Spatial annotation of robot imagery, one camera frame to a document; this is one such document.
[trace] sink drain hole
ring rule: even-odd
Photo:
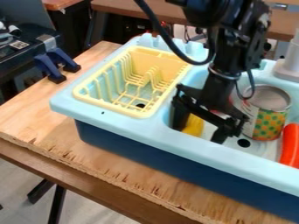
[[[240,139],[240,140],[238,140],[238,145],[243,148],[248,148],[251,144],[246,139]]]

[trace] plywood tabletop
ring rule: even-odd
[[[160,20],[173,24],[187,25],[184,13],[176,5],[166,3],[164,0],[147,0],[146,2]],[[136,18],[147,18],[133,0],[128,0],[125,4],[122,0],[93,0],[92,7],[97,11],[105,11]],[[299,25],[297,22],[299,21],[299,13],[285,10],[273,10],[271,19],[272,25],[268,32],[269,38],[290,41],[294,37],[295,29]]]
[[[118,47],[100,42],[66,82],[43,79],[1,106],[0,137],[11,143],[0,140],[0,157],[143,223],[291,223],[83,143],[74,121],[50,110],[57,91]]]
[[[84,0],[42,0],[49,11],[60,11]]]

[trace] floor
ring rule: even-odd
[[[42,178],[0,159],[0,224],[46,224],[52,204],[53,187],[37,204],[26,194]],[[74,192],[67,191],[61,224],[138,224]]]

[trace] toy sink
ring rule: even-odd
[[[174,42],[195,60],[206,57],[200,43]],[[299,122],[299,84],[274,77],[274,65],[263,60],[253,70],[255,82],[288,92],[292,107],[287,123]],[[50,105],[75,119],[86,143],[299,222],[299,171],[277,163],[280,139],[258,142],[241,136],[220,145],[209,141],[216,128],[208,122],[201,137],[170,128],[176,84],[201,88],[207,74],[207,66],[186,65],[161,37],[144,34],[99,61],[53,96]],[[249,86],[245,73],[239,85],[241,91]],[[235,93],[232,97],[239,107],[240,99]],[[239,146],[241,138],[250,146]]]

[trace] can label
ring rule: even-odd
[[[254,140],[274,140],[282,133],[288,111],[274,112],[255,107],[243,101],[241,110],[249,116],[249,122],[243,126],[242,133]]]

